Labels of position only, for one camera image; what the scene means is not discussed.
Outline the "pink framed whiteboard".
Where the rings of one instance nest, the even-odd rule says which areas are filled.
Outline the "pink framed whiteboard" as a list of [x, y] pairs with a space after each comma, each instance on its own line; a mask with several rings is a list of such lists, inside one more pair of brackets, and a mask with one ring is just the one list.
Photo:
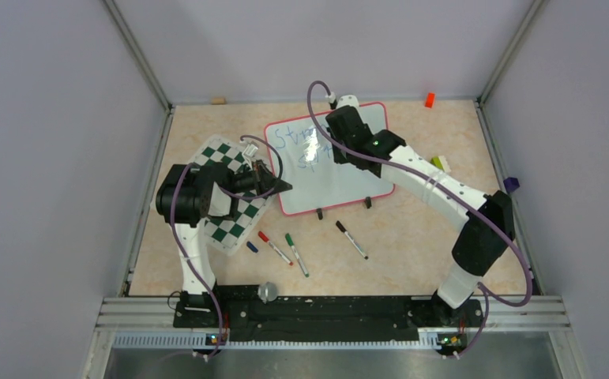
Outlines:
[[282, 179], [292, 189], [279, 193], [282, 213], [295, 216], [390, 195], [395, 185], [353, 165], [337, 164], [333, 146], [316, 129], [310, 116], [268, 124], [266, 141], [274, 171], [284, 165]]

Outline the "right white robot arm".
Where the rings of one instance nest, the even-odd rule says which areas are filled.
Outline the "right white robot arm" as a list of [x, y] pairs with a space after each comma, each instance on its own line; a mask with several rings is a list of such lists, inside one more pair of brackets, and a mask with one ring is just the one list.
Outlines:
[[464, 303], [496, 260], [513, 245], [515, 227], [509, 196], [466, 186], [427, 162], [405, 140], [381, 129], [374, 133], [359, 113], [353, 95], [326, 97], [325, 117], [333, 139], [333, 159], [369, 171], [407, 190], [439, 211], [458, 230], [452, 249], [454, 263], [434, 294], [434, 319], [454, 325], [464, 316]]

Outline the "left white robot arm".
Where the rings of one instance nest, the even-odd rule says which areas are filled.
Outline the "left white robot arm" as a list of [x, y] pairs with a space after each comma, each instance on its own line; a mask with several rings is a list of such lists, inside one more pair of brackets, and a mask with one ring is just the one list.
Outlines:
[[226, 163], [173, 165], [156, 192], [158, 214], [172, 229], [182, 260], [182, 291], [204, 296], [193, 305], [193, 317], [213, 326], [222, 317], [222, 305], [209, 297], [216, 285], [205, 236], [211, 220], [233, 220], [239, 202], [260, 200], [293, 189], [273, 174], [262, 160], [233, 171]]

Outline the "blue marker cap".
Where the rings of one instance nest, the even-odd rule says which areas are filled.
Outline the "blue marker cap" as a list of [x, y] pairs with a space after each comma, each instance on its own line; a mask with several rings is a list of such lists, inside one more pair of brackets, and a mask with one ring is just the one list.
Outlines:
[[252, 242], [247, 242], [246, 246], [253, 252], [253, 253], [258, 253], [259, 249], [252, 243]]

